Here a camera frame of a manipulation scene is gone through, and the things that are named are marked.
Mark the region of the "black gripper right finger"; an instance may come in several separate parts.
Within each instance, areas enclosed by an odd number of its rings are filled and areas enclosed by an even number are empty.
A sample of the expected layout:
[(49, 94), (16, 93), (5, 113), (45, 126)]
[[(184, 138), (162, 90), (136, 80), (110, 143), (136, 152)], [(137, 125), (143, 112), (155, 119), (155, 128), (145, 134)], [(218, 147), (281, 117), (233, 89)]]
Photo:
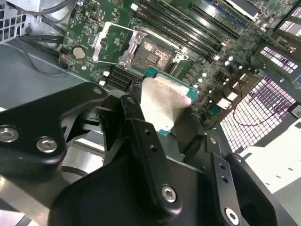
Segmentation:
[(179, 111), (173, 131), (182, 162), (205, 176), (206, 206), (219, 225), (280, 225), (271, 193), (242, 158), (222, 154), (218, 142), (205, 133), (189, 107)]

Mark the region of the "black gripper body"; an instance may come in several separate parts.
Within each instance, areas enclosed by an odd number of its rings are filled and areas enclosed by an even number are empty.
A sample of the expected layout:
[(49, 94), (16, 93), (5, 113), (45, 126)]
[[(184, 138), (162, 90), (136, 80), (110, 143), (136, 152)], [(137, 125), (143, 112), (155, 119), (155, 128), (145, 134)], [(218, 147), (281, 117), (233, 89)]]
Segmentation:
[(207, 173), (164, 154), (125, 155), (65, 188), (51, 226), (222, 226)]

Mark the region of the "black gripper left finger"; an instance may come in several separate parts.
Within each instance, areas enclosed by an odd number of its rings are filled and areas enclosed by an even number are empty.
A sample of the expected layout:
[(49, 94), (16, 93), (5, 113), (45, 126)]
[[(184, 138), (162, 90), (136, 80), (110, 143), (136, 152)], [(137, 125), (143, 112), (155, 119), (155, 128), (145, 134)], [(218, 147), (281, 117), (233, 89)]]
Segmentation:
[(58, 171), (67, 142), (83, 134), (78, 117), (98, 108), (111, 162), (125, 155), (164, 154), (152, 124), (129, 95), (109, 96), (90, 82), (6, 110), (0, 115), (0, 174), (49, 209), (67, 188)]

